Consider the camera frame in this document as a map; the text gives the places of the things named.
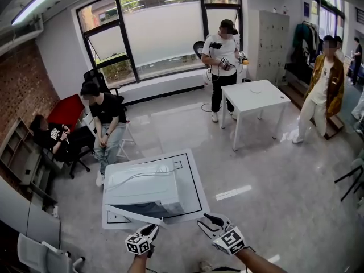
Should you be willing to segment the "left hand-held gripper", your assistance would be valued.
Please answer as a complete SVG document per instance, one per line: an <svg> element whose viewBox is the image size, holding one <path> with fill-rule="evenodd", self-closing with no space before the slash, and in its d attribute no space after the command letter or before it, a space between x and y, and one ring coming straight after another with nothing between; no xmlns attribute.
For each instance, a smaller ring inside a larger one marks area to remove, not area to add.
<svg viewBox="0 0 364 273"><path fill-rule="evenodd" d="M129 235L125 240L127 251L142 255L148 252L148 258L151 258L154 253L155 246L152 244L159 233L159 227L155 224L149 224L140 227L135 234Z"/></svg>

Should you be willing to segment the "white appliance door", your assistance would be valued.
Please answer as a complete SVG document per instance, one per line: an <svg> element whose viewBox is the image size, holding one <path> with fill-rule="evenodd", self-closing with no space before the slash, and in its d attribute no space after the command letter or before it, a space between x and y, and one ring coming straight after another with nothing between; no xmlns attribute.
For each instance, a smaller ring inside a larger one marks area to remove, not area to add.
<svg viewBox="0 0 364 273"><path fill-rule="evenodd" d="M155 224L155 225L161 226L163 228L167 227L167 224L163 221L163 219L158 219L158 218L154 218L154 217L144 216L142 214L137 214L134 212L129 212L127 210L116 208L112 205L105 205L105 208L109 212L123 215L124 217L126 217L128 219L137 220L140 222L145 222L145 223L150 223L150 224Z"/></svg>

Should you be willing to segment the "person's right forearm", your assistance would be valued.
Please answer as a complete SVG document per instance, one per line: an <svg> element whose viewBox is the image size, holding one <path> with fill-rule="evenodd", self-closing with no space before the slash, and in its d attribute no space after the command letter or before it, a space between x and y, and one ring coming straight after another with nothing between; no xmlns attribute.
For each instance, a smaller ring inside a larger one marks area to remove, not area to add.
<svg viewBox="0 0 364 273"><path fill-rule="evenodd" d="M254 253L248 248L237 252L235 256L252 272L252 273L288 273L281 267L269 262L260 255Z"/></svg>

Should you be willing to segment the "white microwave oven housing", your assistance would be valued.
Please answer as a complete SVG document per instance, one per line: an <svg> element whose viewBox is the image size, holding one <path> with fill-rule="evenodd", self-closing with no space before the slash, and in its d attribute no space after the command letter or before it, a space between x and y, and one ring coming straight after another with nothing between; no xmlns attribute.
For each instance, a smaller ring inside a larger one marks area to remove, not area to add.
<svg viewBox="0 0 364 273"><path fill-rule="evenodd" d="M177 186L182 167L180 162L162 159L113 172L106 179L105 204L159 219L184 213Z"/></svg>

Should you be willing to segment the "white table with black lines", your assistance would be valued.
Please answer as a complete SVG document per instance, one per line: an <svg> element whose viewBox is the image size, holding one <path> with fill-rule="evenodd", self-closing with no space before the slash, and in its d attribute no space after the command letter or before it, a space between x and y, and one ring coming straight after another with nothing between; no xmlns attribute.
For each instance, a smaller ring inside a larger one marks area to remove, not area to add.
<svg viewBox="0 0 364 273"><path fill-rule="evenodd" d="M140 226L150 224L128 219L123 215L115 214L106 210L104 196L106 179L113 172L123 170L131 165L148 163L162 159L172 159L175 163L180 162L183 166L182 169L177 172L177 186L181 192L181 198L184 203L185 212L162 218L167 224L167 227L179 222L197 220L202 218L204 213L210 211L192 151L190 149L184 149L181 151L169 152L149 158L109 165L106 169L102 199L102 227L104 229L134 230Z"/></svg>

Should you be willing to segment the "black swivel office chair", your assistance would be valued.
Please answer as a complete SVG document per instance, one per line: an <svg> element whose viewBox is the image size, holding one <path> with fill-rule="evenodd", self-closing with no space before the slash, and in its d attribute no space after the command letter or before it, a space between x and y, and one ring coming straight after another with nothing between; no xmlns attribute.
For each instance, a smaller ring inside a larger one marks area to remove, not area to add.
<svg viewBox="0 0 364 273"><path fill-rule="evenodd" d="M87 154L94 154L94 149L92 147L82 146L79 148L63 143L55 154L46 148L42 148L41 151L43 155L51 161L51 163L54 164L55 161L65 163L69 167L69 175L71 179L75 177L74 170L78 163L86 169L86 172L90 172L90 168L81 160L81 158Z"/></svg>

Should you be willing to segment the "white office chair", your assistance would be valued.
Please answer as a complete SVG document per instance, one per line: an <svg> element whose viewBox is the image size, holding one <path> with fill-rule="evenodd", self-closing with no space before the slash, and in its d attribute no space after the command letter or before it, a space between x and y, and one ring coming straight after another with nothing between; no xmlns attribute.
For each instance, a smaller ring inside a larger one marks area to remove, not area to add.
<svg viewBox="0 0 364 273"><path fill-rule="evenodd" d="M47 242L39 243L19 234L17 251L19 261L38 273L79 273L86 259L75 261L69 251L57 249Z"/></svg>

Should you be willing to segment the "white cabinet with red sticker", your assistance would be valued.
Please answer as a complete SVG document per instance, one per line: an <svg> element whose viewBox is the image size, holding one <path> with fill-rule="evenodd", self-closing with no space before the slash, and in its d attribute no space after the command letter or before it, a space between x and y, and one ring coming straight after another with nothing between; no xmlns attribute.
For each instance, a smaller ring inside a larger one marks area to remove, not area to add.
<svg viewBox="0 0 364 273"><path fill-rule="evenodd" d="M58 218L29 202L0 177L0 221L38 241L60 247L60 225Z"/></svg>

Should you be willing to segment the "plain white square table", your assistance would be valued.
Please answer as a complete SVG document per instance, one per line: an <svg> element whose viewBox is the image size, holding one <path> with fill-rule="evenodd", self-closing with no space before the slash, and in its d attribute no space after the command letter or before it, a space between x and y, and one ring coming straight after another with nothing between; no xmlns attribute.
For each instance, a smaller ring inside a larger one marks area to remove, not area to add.
<svg viewBox="0 0 364 273"><path fill-rule="evenodd" d="M254 94L250 92L250 89L261 90L262 92L260 94ZM234 106L234 111L237 114L237 122L232 144L233 151L238 150L239 132L242 127L242 118L244 115L248 115L257 111L259 113L258 119L262 119L265 110L270 107L279 107L280 113L272 136L273 139L276 139L279 134L279 129L282 125L284 111L289 103L291 103L291 100L268 80L259 80L223 86L221 119L219 120L220 128L222 129L225 128L227 101L229 101Z"/></svg>

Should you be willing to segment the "black tripod stand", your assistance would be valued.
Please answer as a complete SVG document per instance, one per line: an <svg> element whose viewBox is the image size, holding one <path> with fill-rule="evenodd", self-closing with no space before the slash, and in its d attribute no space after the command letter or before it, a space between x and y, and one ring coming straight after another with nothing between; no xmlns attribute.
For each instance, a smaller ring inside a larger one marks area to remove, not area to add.
<svg viewBox="0 0 364 273"><path fill-rule="evenodd" d="M356 194L360 189L364 190L364 165L356 165L348 173L335 179L334 183L338 184L344 180L350 180L351 182L344 195L340 198L340 202L343 202L350 193Z"/></svg>

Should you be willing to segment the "red cushion sofa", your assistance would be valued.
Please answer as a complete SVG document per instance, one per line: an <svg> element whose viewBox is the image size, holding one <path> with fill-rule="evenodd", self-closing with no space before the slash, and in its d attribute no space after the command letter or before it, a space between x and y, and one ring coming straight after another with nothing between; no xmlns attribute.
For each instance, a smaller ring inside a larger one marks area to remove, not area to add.
<svg viewBox="0 0 364 273"><path fill-rule="evenodd" d="M77 128L85 106L78 94L60 100L47 118L49 123L65 124L71 131Z"/></svg>

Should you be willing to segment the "grey wooden shelf desk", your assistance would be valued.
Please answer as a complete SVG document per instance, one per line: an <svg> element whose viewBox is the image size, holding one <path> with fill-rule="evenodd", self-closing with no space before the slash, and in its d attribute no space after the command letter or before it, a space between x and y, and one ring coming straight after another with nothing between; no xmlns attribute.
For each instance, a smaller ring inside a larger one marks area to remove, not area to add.
<svg viewBox="0 0 364 273"><path fill-rule="evenodd" d="M32 131L21 118L15 120L0 146L0 168L33 204L46 212L55 207L52 182L57 166L48 152L34 142Z"/></svg>

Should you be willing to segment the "dark wooden step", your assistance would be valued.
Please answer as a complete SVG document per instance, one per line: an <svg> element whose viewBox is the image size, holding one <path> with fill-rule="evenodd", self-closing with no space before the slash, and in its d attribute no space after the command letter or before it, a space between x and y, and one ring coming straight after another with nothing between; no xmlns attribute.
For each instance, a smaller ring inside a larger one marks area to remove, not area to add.
<svg viewBox="0 0 364 273"><path fill-rule="evenodd" d="M303 87L300 83L289 82L287 85L280 86L279 90L282 91L299 110L301 110L304 103L305 87ZM336 115L334 115L327 119L326 133L324 137L326 140L329 140L336 134L340 133L343 129L344 123Z"/></svg>

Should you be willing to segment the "black oval chair back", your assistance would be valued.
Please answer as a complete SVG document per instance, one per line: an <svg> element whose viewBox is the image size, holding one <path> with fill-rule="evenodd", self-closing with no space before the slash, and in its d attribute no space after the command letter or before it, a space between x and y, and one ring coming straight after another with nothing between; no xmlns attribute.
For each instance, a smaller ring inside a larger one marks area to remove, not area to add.
<svg viewBox="0 0 364 273"><path fill-rule="evenodd" d="M197 41L193 44L193 50L199 59L202 58L204 43L205 43L204 41Z"/></svg>

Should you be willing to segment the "black framed window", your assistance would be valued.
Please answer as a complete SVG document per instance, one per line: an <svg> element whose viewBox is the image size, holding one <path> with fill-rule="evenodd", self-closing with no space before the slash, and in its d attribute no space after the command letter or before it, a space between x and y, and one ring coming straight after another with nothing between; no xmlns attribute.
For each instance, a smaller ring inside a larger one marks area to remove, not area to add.
<svg viewBox="0 0 364 273"><path fill-rule="evenodd" d="M76 11L92 68L108 88L201 69L195 42L223 19L240 28L241 0L95 0Z"/></svg>

